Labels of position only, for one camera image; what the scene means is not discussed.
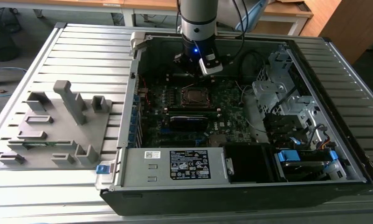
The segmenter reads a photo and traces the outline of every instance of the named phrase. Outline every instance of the black cable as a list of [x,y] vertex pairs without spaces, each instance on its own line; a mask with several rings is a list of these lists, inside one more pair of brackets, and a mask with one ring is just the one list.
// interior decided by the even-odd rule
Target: black cable
[[247,7],[244,0],[243,0],[243,7],[244,7],[244,13],[246,13],[246,17],[247,17],[247,27],[244,29],[244,33],[247,33],[248,28],[250,28],[250,12],[248,12],[248,7]]
[[238,15],[239,15],[239,20],[242,22],[243,34],[240,36],[243,36],[244,35],[243,15],[242,15],[242,11],[239,10],[239,7],[238,7],[238,4],[236,4],[235,0],[232,0],[232,3],[234,3],[234,6],[235,6]]
[[255,57],[255,61],[262,62],[262,63],[254,63],[255,64],[254,72],[256,72],[256,70],[259,68],[262,68],[263,66],[266,66],[266,64],[267,64],[267,59],[259,51],[256,51],[255,49],[250,49],[248,51],[246,51],[239,58],[239,79],[243,79],[243,76],[244,76],[243,64],[244,64],[244,61],[246,61],[248,55],[252,55]]
[[182,14],[180,11],[180,0],[178,0],[178,18],[176,18],[176,33],[178,33],[178,26],[179,26],[179,16]]
[[291,91],[287,93],[287,95],[284,96],[284,98],[275,104],[275,106],[272,107],[270,113],[272,113],[275,111],[275,109],[286,102],[286,100],[292,96],[294,92],[296,91],[298,87],[295,86]]
[[312,133],[311,133],[311,135],[310,135],[310,140],[308,140],[308,142],[307,142],[307,148],[311,147],[311,142],[312,142],[314,136],[315,136],[315,134],[316,134],[318,129],[319,129],[322,126],[326,126],[326,125],[324,125],[324,124],[318,124],[318,125],[315,126],[315,128],[314,128],[314,130],[312,130]]
[[235,54],[235,56],[234,56],[234,58],[236,58],[236,57],[239,56],[240,52],[243,51],[243,46],[244,46],[244,34],[246,34],[248,28],[244,27],[242,11],[239,10],[239,7],[238,7],[238,5],[236,5],[235,0],[232,0],[232,3],[234,3],[234,6],[235,6],[235,9],[236,9],[236,12],[238,12],[238,15],[239,15],[239,19],[240,19],[240,23],[242,23],[242,27],[243,27],[243,34],[239,36],[239,37],[243,38],[243,43],[242,43],[242,46],[239,47],[239,50],[238,50],[238,52],[236,52],[236,54]]
[[164,23],[164,20],[167,20],[167,18],[168,18],[168,15],[164,17],[162,23],[160,23],[160,24],[156,24],[155,27],[160,26],[160,25]]

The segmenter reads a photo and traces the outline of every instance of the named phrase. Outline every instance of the trash bin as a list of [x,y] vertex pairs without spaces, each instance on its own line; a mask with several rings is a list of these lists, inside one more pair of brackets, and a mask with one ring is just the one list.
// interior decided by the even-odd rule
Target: trash bin
[[19,19],[16,14],[19,10],[16,8],[0,8],[0,25],[10,33],[16,33],[22,30]]
[[6,9],[0,8],[0,62],[7,62],[19,56],[19,48],[10,35],[11,32],[18,32],[20,29],[20,26],[16,25],[19,20],[16,19],[16,23],[4,20]]

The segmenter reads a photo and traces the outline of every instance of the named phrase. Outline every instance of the motherboard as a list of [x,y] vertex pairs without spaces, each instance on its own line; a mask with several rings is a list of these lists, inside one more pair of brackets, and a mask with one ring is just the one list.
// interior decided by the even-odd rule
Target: motherboard
[[251,86],[235,79],[167,77],[140,82],[143,147],[219,147],[252,142],[243,113]]

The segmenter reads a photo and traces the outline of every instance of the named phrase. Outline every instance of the floor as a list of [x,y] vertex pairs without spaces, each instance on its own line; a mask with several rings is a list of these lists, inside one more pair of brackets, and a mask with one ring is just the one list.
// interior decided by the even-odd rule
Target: floor
[[[119,24],[123,24],[122,15],[111,15],[110,13],[91,13],[91,12],[67,12],[44,10],[44,18],[38,19],[32,9],[19,9],[18,16],[23,30],[14,34],[16,45],[22,49],[22,55],[15,60],[0,63],[0,67],[22,67],[28,68],[39,50],[47,40],[47,37],[58,22],[114,25],[112,16]],[[142,15],[136,16],[138,26],[174,28],[176,23],[175,16],[155,16],[150,18],[152,22],[144,22]],[[355,69],[362,75],[364,81],[373,90],[373,55],[364,53],[359,61],[355,63]],[[20,70],[0,70],[0,90],[12,93],[23,78],[23,71]],[[0,112],[10,97],[0,97]]]
[[[16,45],[22,49],[22,55],[10,62],[2,62],[0,67],[20,67],[28,69],[40,48],[52,32],[58,22],[94,24],[94,25],[114,25],[112,16],[116,22],[124,24],[122,15],[111,13],[92,12],[68,12],[56,10],[44,10],[44,18],[36,18],[32,9],[19,9],[19,22],[23,30],[12,35]],[[140,15],[136,16],[136,24],[146,27],[175,28],[175,16],[155,16],[150,18],[151,22],[144,22]],[[20,70],[0,70],[0,90],[12,93],[23,79],[24,72]],[[10,97],[0,97],[0,112],[6,106]]]

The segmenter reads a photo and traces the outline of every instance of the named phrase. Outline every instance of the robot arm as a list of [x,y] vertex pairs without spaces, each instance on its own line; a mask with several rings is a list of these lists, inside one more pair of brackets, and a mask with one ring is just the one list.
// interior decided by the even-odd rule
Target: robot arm
[[203,75],[223,70],[215,45],[215,30],[219,0],[180,0],[183,54],[176,57],[180,64],[188,64],[191,73],[200,65]]
[[[236,16],[234,1],[238,2],[239,10],[244,15],[243,23]],[[248,14],[243,10],[243,3],[247,5]],[[220,72],[223,64],[215,45],[218,12],[226,21],[223,23],[238,29],[243,27],[243,24],[246,27],[250,23],[250,27],[246,28],[250,30],[255,27],[267,4],[268,0],[180,0],[183,53],[176,56],[175,62],[182,64],[190,73],[202,71],[202,74],[207,76]]]

